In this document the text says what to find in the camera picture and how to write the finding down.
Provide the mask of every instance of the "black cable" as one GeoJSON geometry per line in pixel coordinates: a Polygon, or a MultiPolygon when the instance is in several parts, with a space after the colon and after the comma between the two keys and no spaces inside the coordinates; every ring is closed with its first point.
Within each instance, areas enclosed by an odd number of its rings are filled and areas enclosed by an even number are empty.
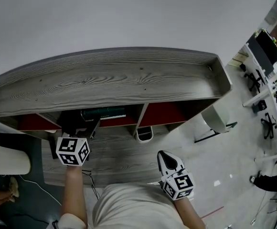
{"type": "Polygon", "coordinates": [[[57,227],[56,227],[56,223],[57,223],[57,222],[58,222],[57,220],[55,220],[55,221],[52,222],[52,225],[53,225],[53,228],[54,228],[54,229],[57,229],[57,227]]]}
{"type": "Polygon", "coordinates": [[[276,210],[274,210],[274,211],[272,211],[272,212],[267,212],[267,214],[271,214],[271,213],[276,212],[276,211],[277,211],[277,209],[276,209],[276,210]]]}
{"type": "Polygon", "coordinates": [[[175,173],[172,173],[168,178],[172,177],[174,174],[178,174],[180,175],[182,171],[186,170],[185,168],[179,170],[179,171],[176,171],[175,173]]]}
{"type": "Polygon", "coordinates": [[[31,215],[28,215],[28,214],[20,214],[20,213],[17,213],[17,214],[12,215],[11,217],[14,217],[14,216],[27,216],[27,217],[30,217],[31,219],[35,220],[35,221],[43,222],[43,223],[49,225],[48,222],[46,222],[46,221],[44,221],[44,220],[36,219],[36,218],[34,218],[34,217],[32,217],[31,215]]]}
{"type": "Polygon", "coordinates": [[[95,194],[97,200],[99,200],[100,194],[98,193],[98,191],[97,191],[96,188],[95,188],[94,180],[93,180],[93,178],[92,178],[92,171],[90,171],[90,170],[82,170],[82,171],[90,172],[90,174],[87,174],[87,173],[84,173],[84,172],[82,172],[82,174],[84,174],[84,175],[86,175],[86,176],[90,176],[91,182],[92,182],[91,188],[92,188],[92,190],[93,190],[93,192],[94,192],[94,194],[95,194]]]}

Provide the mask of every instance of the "shelf compartment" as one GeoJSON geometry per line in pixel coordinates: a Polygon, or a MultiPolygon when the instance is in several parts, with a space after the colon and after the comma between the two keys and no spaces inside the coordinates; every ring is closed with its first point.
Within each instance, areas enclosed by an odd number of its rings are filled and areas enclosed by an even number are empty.
{"type": "MultiPolygon", "coordinates": [[[[136,125],[138,123],[138,114],[136,110],[138,105],[127,105],[126,116],[114,119],[100,120],[99,127],[114,127],[124,125],[136,125]]],[[[80,110],[64,111],[62,113],[69,119],[69,126],[74,126],[76,129],[87,128],[89,121],[85,122],[80,110]]],[[[40,130],[61,130],[60,123],[56,125],[37,114],[26,114],[19,117],[18,129],[21,131],[40,131],[40,130]]]]}
{"type": "Polygon", "coordinates": [[[186,116],[179,108],[178,102],[153,103],[148,105],[139,126],[165,125],[185,121],[187,121],[186,116]]]}

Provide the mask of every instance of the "gray wood grain surface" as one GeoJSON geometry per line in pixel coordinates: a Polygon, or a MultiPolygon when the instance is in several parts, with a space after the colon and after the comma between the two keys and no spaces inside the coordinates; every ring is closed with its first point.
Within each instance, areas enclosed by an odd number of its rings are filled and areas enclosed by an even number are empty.
{"type": "MultiPolygon", "coordinates": [[[[161,173],[157,163],[159,150],[181,152],[178,132],[168,134],[165,126],[153,128],[154,137],[146,144],[139,144],[125,127],[102,128],[89,143],[92,150],[83,169],[91,170],[96,187],[113,183],[156,182],[161,173]]],[[[64,185],[66,167],[53,160],[49,143],[42,142],[44,180],[47,184],[64,185]]],[[[90,185],[89,177],[84,184],[90,185]]]]}
{"type": "Polygon", "coordinates": [[[176,48],[126,47],[106,48],[75,52],[55,56],[20,66],[0,75],[0,87],[32,76],[56,73],[59,71],[80,69],[89,66],[102,66],[118,63],[186,63],[210,65],[216,54],[176,48]]]}
{"type": "Polygon", "coordinates": [[[93,65],[0,87],[0,117],[220,96],[219,83],[203,65],[93,65]]]}

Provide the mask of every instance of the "cable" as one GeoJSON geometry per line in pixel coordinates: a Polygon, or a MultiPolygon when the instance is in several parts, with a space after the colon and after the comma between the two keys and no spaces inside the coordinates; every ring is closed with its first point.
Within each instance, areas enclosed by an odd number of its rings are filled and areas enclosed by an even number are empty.
{"type": "Polygon", "coordinates": [[[55,220],[55,221],[53,221],[53,222],[52,222],[52,225],[53,225],[53,228],[54,228],[54,229],[57,229],[57,227],[56,227],[56,223],[58,223],[58,221],[57,221],[57,220],[55,220]]]}
{"type": "Polygon", "coordinates": [[[183,169],[181,169],[181,170],[179,170],[179,171],[176,171],[175,173],[172,173],[168,178],[170,178],[170,177],[172,177],[174,174],[178,174],[178,175],[180,175],[181,174],[181,172],[182,171],[184,171],[184,170],[186,170],[187,171],[187,169],[186,168],[183,168],[183,169]]]}
{"type": "Polygon", "coordinates": [[[27,216],[27,217],[30,217],[31,219],[35,220],[35,221],[43,222],[44,224],[49,225],[48,222],[46,222],[46,221],[44,221],[44,220],[36,219],[36,218],[34,218],[34,217],[32,217],[31,215],[28,215],[28,214],[20,214],[20,213],[17,213],[17,214],[12,215],[11,217],[13,217],[13,216],[27,216]]]}
{"type": "Polygon", "coordinates": [[[84,172],[82,172],[82,174],[84,174],[84,175],[86,175],[86,176],[90,176],[91,182],[92,182],[92,185],[91,185],[92,190],[93,190],[93,192],[94,192],[94,194],[95,194],[97,200],[99,200],[100,194],[98,193],[98,191],[97,191],[96,188],[95,188],[94,180],[93,180],[93,178],[92,178],[92,171],[90,171],[90,170],[82,170],[82,171],[90,172],[90,174],[87,174],[87,173],[84,173],[84,172]]]}
{"type": "Polygon", "coordinates": [[[268,201],[267,203],[264,204],[264,206],[257,212],[257,214],[255,215],[255,219],[257,217],[257,215],[263,210],[263,208],[269,203],[270,201],[268,201]]]}
{"type": "Polygon", "coordinates": [[[256,213],[256,215],[254,216],[254,219],[256,219],[256,217],[257,217],[257,215],[259,214],[259,212],[261,212],[261,210],[263,209],[263,207],[265,207],[265,205],[267,204],[267,203],[269,203],[269,201],[261,208],[261,206],[262,206],[262,203],[263,203],[263,201],[264,201],[264,198],[265,198],[265,195],[266,195],[266,192],[267,191],[265,191],[265,193],[264,193],[264,196],[263,196],[263,198],[262,198],[262,201],[261,201],[261,203],[259,204],[259,207],[258,207],[258,210],[257,210],[257,213],[256,213]]]}
{"type": "Polygon", "coordinates": [[[276,212],[276,211],[277,211],[277,209],[276,209],[276,210],[274,210],[274,211],[272,211],[272,212],[268,212],[267,214],[271,214],[271,213],[276,212]]]}
{"type": "Polygon", "coordinates": [[[45,193],[47,193],[49,196],[51,196],[54,200],[56,200],[55,197],[54,197],[53,195],[51,195],[49,192],[47,192],[47,191],[44,190],[42,187],[40,187],[40,185],[39,185],[38,183],[36,183],[36,182],[34,182],[34,181],[25,180],[21,175],[19,175],[19,176],[20,176],[24,181],[26,181],[26,182],[31,182],[31,183],[36,184],[41,190],[43,190],[45,193]]]}

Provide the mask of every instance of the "gray floor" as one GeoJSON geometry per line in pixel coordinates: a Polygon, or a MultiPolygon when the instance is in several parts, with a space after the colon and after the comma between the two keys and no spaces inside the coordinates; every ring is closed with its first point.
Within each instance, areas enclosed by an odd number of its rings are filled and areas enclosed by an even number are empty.
{"type": "MultiPolygon", "coordinates": [[[[192,172],[197,186],[192,203],[198,214],[203,217],[221,208],[203,219],[208,228],[224,229],[231,224],[235,229],[251,228],[250,223],[260,205],[263,207],[265,204],[256,219],[254,228],[272,228],[275,217],[267,212],[273,211],[274,205],[267,202],[274,194],[270,192],[265,194],[264,191],[254,187],[249,183],[249,176],[256,174],[259,169],[266,175],[277,174],[277,165],[274,166],[273,161],[254,162],[255,157],[274,152],[277,146],[277,134],[272,141],[263,138],[264,129],[260,118],[265,113],[255,115],[250,108],[242,107],[242,102],[252,97],[246,86],[247,80],[241,77],[242,74],[237,68],[227,66],[227,71],[233,82],[233,90],[221,101],[230,113],[230,122],[237,121],[237,126],[229,133],[194,144],[196,138],[209,130],[201,115],[198,115],[168,135],[161,136],[158,141],[163,144],[173,142],[173,146],[178,148],[171,149],[164,145],[163,149],[170,149],[174,154],[182,156],[186,167],[192,172]]],[[[42,182],[39,141],[28,136],[21,141],[17,137],[0,138],[0,141],[6,146],[26,148],[33,160],[33,169],[32,173],[25,178],[37,180],[58,199],[62,198],[62,188],[45,185],[42,182]]],[[[3,206],[2,214],[8,216],[19,211],[31,213],[36,218],[46,221],[59,216],[60,208],[55,201],[33,184],[21,182],[20,192],[18,203],[3,206]]],[[[85,189],[85,199],[89,223],[92,224],[91,212],[96,203],[96,197],[88,187],[85,189]]],[[[8,222],[13,228],[44,228],[45,226],[32,222],[29,218],[21,218],[21,224],[18,224],[19,220],[19,218],[9,218],[8,222]]]]}
{"type": "MultiPolygon", "coordinates": [[[[126,127],[99,128],[95,139],[89,143],[91,154],[83,169],[91,170],[96,187],[112,183],[159,181],[161,173],[157,162],[159,150],[175,151],[181,143],[175,138],[167,139],[169,133],[164,125],[153,128],[152,141],[140,144],[126,127]]],[[[47,184],[63,185],[66,166],[59,159],[53,160],[49,142],[42,142],[44,180],[47,184]]],[[[91,185],[89,177],[85,185],[91,185]]]]}

